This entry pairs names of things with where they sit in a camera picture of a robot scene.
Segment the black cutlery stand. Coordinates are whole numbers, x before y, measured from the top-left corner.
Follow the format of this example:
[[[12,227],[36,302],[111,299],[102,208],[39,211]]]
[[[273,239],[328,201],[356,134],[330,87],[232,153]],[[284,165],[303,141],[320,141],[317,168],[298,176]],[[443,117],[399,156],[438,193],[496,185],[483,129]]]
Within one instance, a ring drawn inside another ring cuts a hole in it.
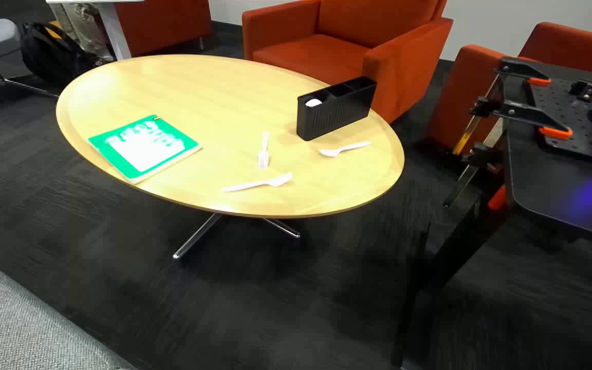
[[[303,94],[295,100],[295,134],[315,139],[367,116],[377,82],[359,77]]]

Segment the white plastic spoon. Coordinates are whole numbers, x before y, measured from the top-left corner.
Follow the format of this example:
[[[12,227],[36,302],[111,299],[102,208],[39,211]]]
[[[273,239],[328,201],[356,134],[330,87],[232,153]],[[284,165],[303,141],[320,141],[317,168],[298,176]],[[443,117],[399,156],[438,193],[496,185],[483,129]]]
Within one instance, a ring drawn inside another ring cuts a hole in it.
[[[318,148],[318,154],[324,156],[324,159],[335,159],[335,156],[340,156],[344,153],[366,148],[366,147],[370,147],[370,141],[356,141],[356,144],[345,144],[345,147],[340,147],[340,148]]]

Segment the round wooden table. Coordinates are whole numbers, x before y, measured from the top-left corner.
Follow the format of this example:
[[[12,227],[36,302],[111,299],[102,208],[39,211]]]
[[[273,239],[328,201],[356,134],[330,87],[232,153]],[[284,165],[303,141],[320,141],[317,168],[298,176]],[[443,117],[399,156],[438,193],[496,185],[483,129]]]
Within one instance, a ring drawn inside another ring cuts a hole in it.
[[[323,84],[261,62],[218,55],[146,55],[98,66],[71,80],[56,102],[66,141],[92,166],[119,173],[91,136],[159,116],[200,151],[135,183],[169,201],[221,215],[315,218],[353,210],[387,193],[405,168],[401,139],[377,113],[312,141],[295,136],[295,100]],[[259,168],[264,132],[272,160]],[[318,148],[370,141],[324,159]],[[224,193],[228,185],[293,173],[281,188]]]

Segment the green printed sheet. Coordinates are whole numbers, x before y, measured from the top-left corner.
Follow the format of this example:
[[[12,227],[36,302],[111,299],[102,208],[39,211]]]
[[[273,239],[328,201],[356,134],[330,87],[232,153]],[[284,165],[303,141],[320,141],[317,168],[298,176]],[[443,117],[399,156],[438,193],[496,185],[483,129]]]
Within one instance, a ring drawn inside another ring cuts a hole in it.
[[[159,116],[89,138],[89,144],[130,183],[200,151],[200,141]]]

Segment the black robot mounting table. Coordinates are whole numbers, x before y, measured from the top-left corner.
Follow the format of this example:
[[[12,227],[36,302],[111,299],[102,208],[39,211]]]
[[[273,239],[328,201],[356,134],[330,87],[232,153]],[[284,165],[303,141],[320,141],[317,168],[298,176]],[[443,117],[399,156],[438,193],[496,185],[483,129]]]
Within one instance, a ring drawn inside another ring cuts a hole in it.
[[[405,360],[413,314],[434,307],[457,272],[509,215],[520,213],[564,235],[592,239],[592,73],[526,63],[549,77],[550,84],[526,87],[522,78],[507,77],[503,96],[543,109],[557,124],[572,127],[574,138],[554,139],[524,119],[502,117],[503,179],[469,206],[434,256],[426,251],[424,239],[416,240],[394,363]]]

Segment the black backpack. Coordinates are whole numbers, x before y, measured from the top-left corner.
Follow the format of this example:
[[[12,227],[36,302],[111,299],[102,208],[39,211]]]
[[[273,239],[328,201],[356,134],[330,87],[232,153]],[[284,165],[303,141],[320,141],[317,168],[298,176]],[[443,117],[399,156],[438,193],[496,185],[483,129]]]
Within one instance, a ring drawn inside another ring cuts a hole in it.
[[[24,66],[53,87],[66,87],[89,73],[96,55],[84,51],[66,31],[51,22],[24,22],[21,29]]]

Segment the orange handled clamp lower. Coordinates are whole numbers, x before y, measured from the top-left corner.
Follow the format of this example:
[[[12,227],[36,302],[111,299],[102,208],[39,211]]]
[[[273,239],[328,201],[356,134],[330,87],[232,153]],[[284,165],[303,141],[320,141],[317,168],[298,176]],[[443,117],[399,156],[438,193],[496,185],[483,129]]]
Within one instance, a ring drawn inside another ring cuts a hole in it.
[[[467,141],[475,134],[478,121],[483,117],[490,117],[490,116],[524,119],[531,126],[535,126],[543,136],[549,136],[549,138],[554,138],[554,139],[572,139],[574,138],[574,129],[572,127],[557,124],[550,116],[546,116],[538,108],[516,102],[516,100],[478,99],[475,102],[475,108],[470,109],[470,119],[469,119],[464,132],[461,134],[461,139],[455,147],[455,154],[459,154],[467,147]],[[488,147],[481,147],[478,159],[470,160],[463,168],[463,173],[459,176],[459,183],[451,191],[451,196],[443,200],[443,206],[453,206],[455,203],[455,200],[469,188],[469,183],[473,182],[477,170],[486,165],[486,160],[488,160]]]

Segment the orange handled clamp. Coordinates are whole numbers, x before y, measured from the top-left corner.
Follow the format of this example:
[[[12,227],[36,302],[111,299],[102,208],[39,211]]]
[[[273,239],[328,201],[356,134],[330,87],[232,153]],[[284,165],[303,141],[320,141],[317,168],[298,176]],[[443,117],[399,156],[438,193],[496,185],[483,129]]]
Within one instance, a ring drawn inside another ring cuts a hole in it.
[[[488,90],[475,99],[475,102],[478,99],[493,99],[493,100],[509,100],[503,96],[503,80],[507,77],[517,77],[524,80],[526,87],[549,87],[550,78],[545,77],[541,70],[537,70],[535,66],[528,66],[526,62],[517,62],[512,58],[506,58],[497,63],[496,77],[490,82]]]
[[[572,139],[574,138],[574,129],[572,127],[557,124],[550,116],[546,116],[538,108],[516,102],[516,100],[478,99],[475,102],[475,108],[470,109],[470,119],[469,119],[464,132],[461,134],[461,139],[455,147],[455,154],[459,154],[467,147],[467,141],[475,134],[478,121],[483,117],[490,117],[490,116],[524,119],[531,126],[535,126],[543,136],[549,136],[549,138],[554,138],[554,139]],[[463,168],[463,173],[459,176],[459,183],[451,191],[451,196],[443,200],[443,206],[453,206],[455,203],[455,200],[469,188],[469,183],[473,182],[477,170],[486,165],[486,160],[488,160],[488,147],[481,147],[478,159],[470,160]]]

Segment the orange handled clamp upper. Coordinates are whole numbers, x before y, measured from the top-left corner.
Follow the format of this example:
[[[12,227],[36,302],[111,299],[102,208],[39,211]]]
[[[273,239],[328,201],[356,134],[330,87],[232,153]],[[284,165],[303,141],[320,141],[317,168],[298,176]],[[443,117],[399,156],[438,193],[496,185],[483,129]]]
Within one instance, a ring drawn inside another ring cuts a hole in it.
[[[478,99],[493,99],[493,100],[509,100],[503,96],[503,80],[507,77],[517,77],[524,80],[526,87],[549,87],[550,78],[545,77],[541,70],[537,70],[535,66],[528,66],[526,62],[517,62],[512,58],[506,58],[497,63],[496,77],[490,82],[488,90],[475,99],[475,102]]]

